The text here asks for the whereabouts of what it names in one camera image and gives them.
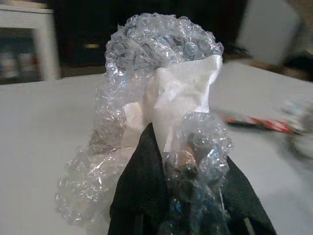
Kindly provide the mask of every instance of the black cloth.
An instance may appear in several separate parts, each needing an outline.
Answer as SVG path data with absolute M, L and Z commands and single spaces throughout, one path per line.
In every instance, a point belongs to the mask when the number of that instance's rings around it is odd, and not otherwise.
M 275 230 L 245 175 L 228 158 L 228 184 L 223 189 L 231 216 L 232 235 L 245 235 L 248 218 L 256 235 L 275 235 Z M 110 209 L 109 235 L 156 235 L 169 210 L 162 158 L 152 124 L 140 137 L 136 151 L 122 173 Z

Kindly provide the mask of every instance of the white wall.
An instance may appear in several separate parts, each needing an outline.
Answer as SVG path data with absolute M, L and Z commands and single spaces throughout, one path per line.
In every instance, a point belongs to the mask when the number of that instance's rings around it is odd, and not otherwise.
M 300 18 L 284 0 L 250 0 L 237 44 L 254 59 L 280 64 L 291 46 Z

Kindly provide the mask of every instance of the white paper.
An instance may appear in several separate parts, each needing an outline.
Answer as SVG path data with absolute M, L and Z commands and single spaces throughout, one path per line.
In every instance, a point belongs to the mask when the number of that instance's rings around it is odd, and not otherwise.
M 209 112 L 210 85 L 216 80 L 222 57 L 172 64 L 157 70 L 137 103 L 123 107 L 127 128 L 123 146 L 137 145 L 141 133 L 152 122 L 161 152 L 170 152 L 176 126 L 189 112 Z

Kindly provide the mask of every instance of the bubble wrap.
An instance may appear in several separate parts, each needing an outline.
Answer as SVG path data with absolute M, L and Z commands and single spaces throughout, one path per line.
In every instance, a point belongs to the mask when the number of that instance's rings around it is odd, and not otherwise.
M 57 213 L 68 224 L 86 229 L 89 235 L 103 234 L 107 227 L 105 219 L 110 220 L 108 212 L 117 180 L 132 154 L 131 149 L 121 148 L 126 129 L 123 106 L 137 102 L 143 96 L 147 82 L 158 68 L 222 55 L 224 49 L 221 43 L 215 42 L 212 33 L 188 18 L 177 19 L 175 15 L 157 13 L 129 18 L 125 26 L 118 27 L 106 47 L 107 71 L 103 84 L 96 89 L 89 146 L 79 150 L 66 164 L 67 176 L 58 181 L 55 194 Z M 216 139 L 210 135 L 210 141 L 213 140 Z M 218 147 L 220 143 L 213 142 L 223 162 L 228 144 L 223 140 Z M 227 170 L 220 160 L 214 160 L 212 164 L 218 166 L 221 173 L 201 176 L 218 181 Z M 210 161 L 209 157 L 203 159 L 201 168 L 199 166 L 202 171 L 207 167 L 206 161 Z
M 163 158 L 171 199 L 169 220 L 161 225 L 159 235 L 229 234 L 221 186 L 233 143 L 223 123 L 210 113 L 187 114 L 174 145 Z

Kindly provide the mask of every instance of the white table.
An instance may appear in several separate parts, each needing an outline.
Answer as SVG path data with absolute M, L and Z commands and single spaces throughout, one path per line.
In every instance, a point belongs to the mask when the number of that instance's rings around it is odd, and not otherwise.
M 89 140 L 94 88 L 101 75 L 0 86 L 0 234 L 84 235 L 54 212 L 64 163 Z M 224 66 L 211 103 L 255 117 L 275 118 L 286 94 L 313 85 L 249 66 Z M 230 154 L 246 174 L 279 235 L 313 231 L 313 178 L 281 151 L 280 134 L 234 129 Z

